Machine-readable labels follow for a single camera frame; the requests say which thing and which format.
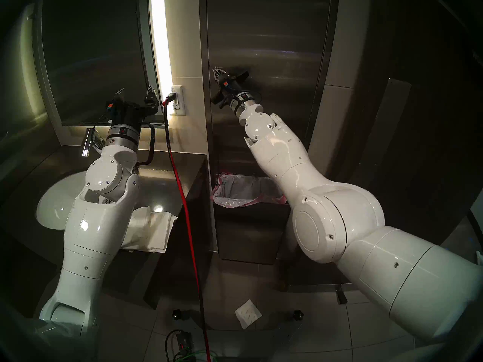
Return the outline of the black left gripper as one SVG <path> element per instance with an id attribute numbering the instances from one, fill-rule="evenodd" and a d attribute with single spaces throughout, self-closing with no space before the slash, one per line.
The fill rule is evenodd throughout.
<path id="1" fill-rule="evenodd" d="M 152 86 L 147 88 L 144 105 L 125 101 L 125 87 L 118 90 L 113 99 L 105 103 L 108 120 L 111 120 L 111 128 L 125 125 L 140 133 L 144 118 L 158 112 L 159 100 Z"/>

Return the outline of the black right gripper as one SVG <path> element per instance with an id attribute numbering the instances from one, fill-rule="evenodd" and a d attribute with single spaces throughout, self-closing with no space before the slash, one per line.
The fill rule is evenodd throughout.
<path id="1" fill-rule="evenodd" d="M 221 67 L 213 67 L 214 79 L 217 85 L 217 92 L 211 97 L 211 103 L 220 109 L 229 106 L 232 100 L 240 93 L 246 93 L 239 84 L 243 84 L 249 77 L 249 72 L 245 71 L 239 75 L 230 77 L 230 74 Z"/>

